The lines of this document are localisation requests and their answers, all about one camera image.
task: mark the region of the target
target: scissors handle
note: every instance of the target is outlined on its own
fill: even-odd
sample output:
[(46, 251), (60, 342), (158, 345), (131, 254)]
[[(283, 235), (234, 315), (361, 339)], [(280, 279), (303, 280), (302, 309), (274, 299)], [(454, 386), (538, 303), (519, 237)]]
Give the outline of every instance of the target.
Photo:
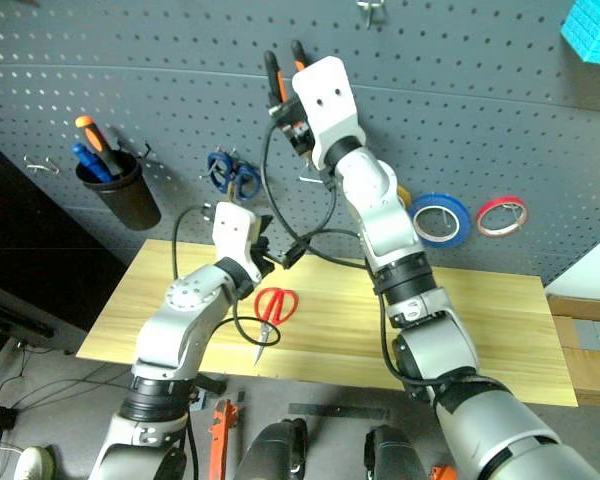
[[(260, 301), (261, 301), (262, 297), (269, 292), (273, 292), (273, 296), (269, 300), (269, 303), (267, 304), (267, 308), (265, 309), (264, 313), (262, 313), (260, 310)], [(291, 297), (291, 300), (293, 303), (291, 305), (291, 310), (289, 310), (284, 316), (281, 317), (280, 315), (282, 314), (282, 308), (284, 306), (284, 299), (287, 295)], [(280, 325), (283, 322), (286, 322), (291, 317), (291, 315), (293, 315), (295, 313), (297, 308), (298, 308), (298, 295), (293, 290), (283, 290), (283, 289), (277, 288), (277, 287), (270, 287), (270, 288), (265, 288), (265, 289), (261, 290), (258, 293), (258, 295), (256, 296), (256, 301), (255, 301), (256, 315), (258, 316), (258, 318), (261, 318), (265, 322), (269, 322), (276, 326)]]
[(224, 152), (211, 152), (207, 156), (207, 169), (213, 186), (220, 193), (227, 193), (229, 184), (233, 181), (233, 159)]
[[(238, 173), (234, 180), (236, 184), (236, 195), (240, 200), (251, 200), (260, 191), (262, 179), (260, 174), (251, 165), (242, 164), (238, 167)], [(252, 184), (250, 192), (245, 190), (245, 184)]]

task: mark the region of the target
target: metal hook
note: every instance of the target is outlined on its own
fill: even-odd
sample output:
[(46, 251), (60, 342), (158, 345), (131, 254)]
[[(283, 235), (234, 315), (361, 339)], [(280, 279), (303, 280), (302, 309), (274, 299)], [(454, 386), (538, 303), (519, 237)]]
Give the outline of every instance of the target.
[(309, 170), (310, 170), (309, 159), (306, 159), (306, 163), (304, 164), (304, 168), (300, 172), (300, 175), (298, 175), (298, 180), (300, 180), (301, 182), (307, 182), (307, 183), (324, 183), (322, 180), (319, 180), (317, 178), (310, 178), (310, 177), (303, 176), (304, 173), (308, 172)]
[(60, 173), (60, 168), (58, 168), (58, 166), (56, 166), (49, 159), (49, 157), (45, 157), (45, 159), (44, 159), (44, 162), (46, 163), (46, 165), (38, 165), (35, 163), (31, 163), (26, 155), (24, 156), (24, 158), (22, 160), (24, 161), (27, 169), (33, 170), (34, 175), (36, 175), (38, 170), (44, 170), (44, 171), (52, 173), (54, 175), (58, 175)]
[(516, 205), (515, 203), (503, 203), (502, 204), (502, 208), (505, 208), (507, 210), (511, 211), (511, 214), (513, 215), (513, 220), (518, 223), (518, 220), (520, 220), (520, 217), (518, 215), (516, 215), (515, 210), (520, 208), (519, 205)]
[(371, 28), (371, 20), (373, 17), (374, 10), (378, 8), (384, 8), (385, 0), (358, 0), (356, 5), (362, 9), (362, 11), (366, 14), (367, 17), (367, 30)]
[(207, 173), (205, 175), (198, 175), (198, 178), (202, 180), (203, 178), (210, 177), (213, 171), (216, 169), (216, 166), (218, 166), (218, 160), (214, 160), (214, 162), (211, 164), (211, 168), (207, 170)]
[(444, 226), (449, 228), (449, 222), (447, 221), (447, 211), (442, 209), (442, 221), (444, 222)]

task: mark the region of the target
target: red scissors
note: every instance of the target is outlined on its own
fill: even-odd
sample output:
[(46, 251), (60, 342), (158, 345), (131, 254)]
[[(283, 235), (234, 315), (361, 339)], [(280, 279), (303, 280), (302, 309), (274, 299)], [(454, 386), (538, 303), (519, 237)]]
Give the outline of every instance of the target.
[[(263, 303), (262, 299), (264, 296), (270, 295), (269, 303), (264, 309), (264, 313), (260, 308), (260, 304)], [(285, 299), (291, 299), (291, 307), (288, 308), (287, 313), (282, 315), (283, 310), (285, 309)], [(283, 290), (278, 287), (270, 287), (261, 290), (258, 295), (256, 295), (256, 301), (254, 304), (254, 310), (256, 312), (256, 317), (260, 320), (264, 320), (267, 323), (263, 323), (260, 327), (260, 338), (258, 341), (260, 343), (266, 343), (269, 339), (269, 334), (271, 330), (273, 330), (269, 324), (275, 325), (276, 327), (291, 317), (294, 314), (296, 309), (298, 308), (298, 294), (293, 290)], [(254, 355), (253, 355), (253, 364), (255, 365), (260, 360), (260, 356), (264, 350), (264, 346), (258, 345)]]

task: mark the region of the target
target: red tape roll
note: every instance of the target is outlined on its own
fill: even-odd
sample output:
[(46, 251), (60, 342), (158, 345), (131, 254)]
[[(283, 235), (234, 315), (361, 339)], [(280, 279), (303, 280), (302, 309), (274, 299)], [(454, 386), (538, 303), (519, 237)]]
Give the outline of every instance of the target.
[[(498, 207), (507, 208), (507, 206), (509, 205), (515, 205), (522, 211), (520, 216), (517, 217), (517, 220), (511, 225), (507, 225), (506, 227), (498, 229), (490, 229), (482, 225), (482, 220), (484, 219), (485, 215), (487, 215), (487, 213), (489, 213), (491, 210)], [(520, 227), (525, 224), (528, 218), (529, 210), (527, 209), (527, 205), (524, 203), (524, 201), (520, 197), (516, 197), (515, 195), (508, 195), (505, 197), (498, 197), (494, 200), (485, 203), (476, 215), (476, 227), (478, 228), (478, 231), (486, 237), (506, 237), (507, 235), (511, 235), (512, 233), (520, 230)]]

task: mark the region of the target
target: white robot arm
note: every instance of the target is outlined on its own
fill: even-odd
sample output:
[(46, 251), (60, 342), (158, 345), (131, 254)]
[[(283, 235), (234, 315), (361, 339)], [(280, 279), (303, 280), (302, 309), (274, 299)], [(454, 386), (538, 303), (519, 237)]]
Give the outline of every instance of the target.
[(174, 444), (186, 431), (207, 343), (229, 309), (273, 270), (253, 250), (262, 229), (253, 212), (218, 204), (217, 261), (174, 280), (162, 307), (142, 327), (132, 384), (89, 480), (182, 478), (186, 461)]
[(358, 224), (374, 291), (400, 332), (400, 378), (435, 409), (461, 475), (469, 479), (600, 479), (575, 450), (499, 382), (478, 358), (396, 195), (392, 168), (366, 137), (342, 61), (326, 57), (293, 77), (315, 139), (315, 167), (335, 176)]

